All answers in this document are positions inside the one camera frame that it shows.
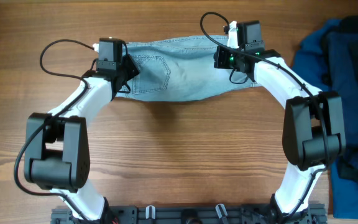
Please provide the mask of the light blue denim shorts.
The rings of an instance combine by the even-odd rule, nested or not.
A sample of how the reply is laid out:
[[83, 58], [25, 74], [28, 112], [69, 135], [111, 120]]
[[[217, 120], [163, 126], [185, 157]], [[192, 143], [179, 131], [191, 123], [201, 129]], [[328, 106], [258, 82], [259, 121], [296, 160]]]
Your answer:
[[128, 43], [140, 73], [117, 94], [139, 101], [197, 101], [259, 86], [241, 72], [214, 68], [217, 45], [202, 35]]

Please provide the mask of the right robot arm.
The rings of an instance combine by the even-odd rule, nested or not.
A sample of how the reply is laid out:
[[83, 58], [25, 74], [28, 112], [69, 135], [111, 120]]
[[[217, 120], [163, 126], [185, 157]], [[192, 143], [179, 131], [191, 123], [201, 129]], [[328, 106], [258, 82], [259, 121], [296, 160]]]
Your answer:
[[220, 45], [214, 67], [245, 73], [284, 107], [282, 147], [288, 165], [265, 217], [269, 223], [302, 221], [317, 179], [346, 147], [341, 97], [304, 81], [274, 50], [248, 53]]

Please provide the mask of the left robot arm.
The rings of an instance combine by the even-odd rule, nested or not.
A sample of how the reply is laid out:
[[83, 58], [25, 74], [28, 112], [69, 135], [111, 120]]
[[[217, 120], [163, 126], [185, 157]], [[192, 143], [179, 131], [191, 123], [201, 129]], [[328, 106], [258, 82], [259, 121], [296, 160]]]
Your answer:
[[129, 55], [99, 57], [96, 69], [81, 77], [81, 85], [59, 107], [33, 113], [17, 160], [24, 177], [36, 184], [39, 196], [58, 196], [70, 208], [75, 223], [119, 223], [88, 179], [90, 149], [87, 125], [139, 74]]

